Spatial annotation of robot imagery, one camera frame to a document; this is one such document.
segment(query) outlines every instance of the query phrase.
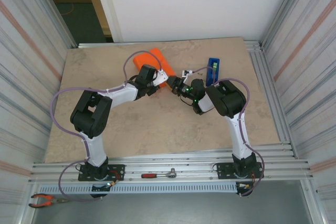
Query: orange object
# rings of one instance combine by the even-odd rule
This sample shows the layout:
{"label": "orange object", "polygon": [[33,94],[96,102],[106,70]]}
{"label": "orange object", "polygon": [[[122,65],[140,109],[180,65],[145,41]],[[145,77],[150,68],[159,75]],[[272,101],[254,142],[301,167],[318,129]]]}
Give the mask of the orange object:
{"label": "orange object", "polygon": [[[159,61],[161,62],[162,69],[166,72],[168,76],[176,75],[174,70],[168,64],[167,60],[163,57],[163,54],[160,52],[158,48],[153,48],[149,52],[154,54],[159,59]],[[155,67],[157,70],[159,70],[160,68],[158,61],[153,56],[147,53],[135,56],[133,58],[133,63],[138,70],[140,70],[144,64],[151,65]],[[160,84],[160,87],[164,87],[164,86],[165,86],[165,83]]]}

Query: black mounting plate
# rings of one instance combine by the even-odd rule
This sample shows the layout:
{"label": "black mounting plate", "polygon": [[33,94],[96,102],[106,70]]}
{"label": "black mounting plate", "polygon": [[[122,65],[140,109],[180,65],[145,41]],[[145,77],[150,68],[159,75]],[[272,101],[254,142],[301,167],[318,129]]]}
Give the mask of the black mounting plate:
{"label": "black mounting plate", "polygon": [[247,178],[247,179],[252,179],[252,172],[255,174],[256,179],[260,178],[261,176],[261,170],[262,166],[260,162],[257,162],[257,165],[253,168],[251,173],[244,177],[239,177],[235,173],[235,169],[233,167],[234,163],[217,163],[216,164],[216,171],[218,175],[218,179],[233,179],[233,178]]}
{"label": "black mounting plate", "polygon": [[[115,174],[115,172],[111,171],[116,171],[119,174],[119,180],[124,180],[125,165],[108,165],[107,169],[108,169],[107,176],[103,180],[99,181],[116,182],[117,175]],[[81,165],[79,168],[78,181],[97,181],[97,180],[92,177],[88,177],[85,165]]]}

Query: table surface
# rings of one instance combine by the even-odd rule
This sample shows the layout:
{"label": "table surface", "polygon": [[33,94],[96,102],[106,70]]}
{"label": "table surface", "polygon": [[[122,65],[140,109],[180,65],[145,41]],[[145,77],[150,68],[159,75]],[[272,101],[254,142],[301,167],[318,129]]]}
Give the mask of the table surface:
{"label": "table surface", "polygon": [[[219,77],[236,78],[250,89],[246,109],[246,127],[252,145],[279,141],[268,104],[259,86],[242,38],[221,38],[144,44],[113,45],[96,48],[70,49],[60,89],[91,87],[106,89],[124,81],[122,71],[126,58],[138,50],[159,48],[180,76],[183,69],[199,69],[208,58],[219,58]],[[138,71],[129,61],[128,77]],[[205,80],[206,70],[193,78]],[[243,86],[235,83],[246,95]],[[70,115],[82,91],[66,92],[58,98],[55,117],[66,129],[74,131]],[[232,147],[226,120],[216,110],[197,115],[168,87],[150,97],[124,103],[111,110],[103,133],[104,149],[109,157],[142,154],[210,150]],[[46,163],[81,160],[85,149],[79,137],[52,126]]]}

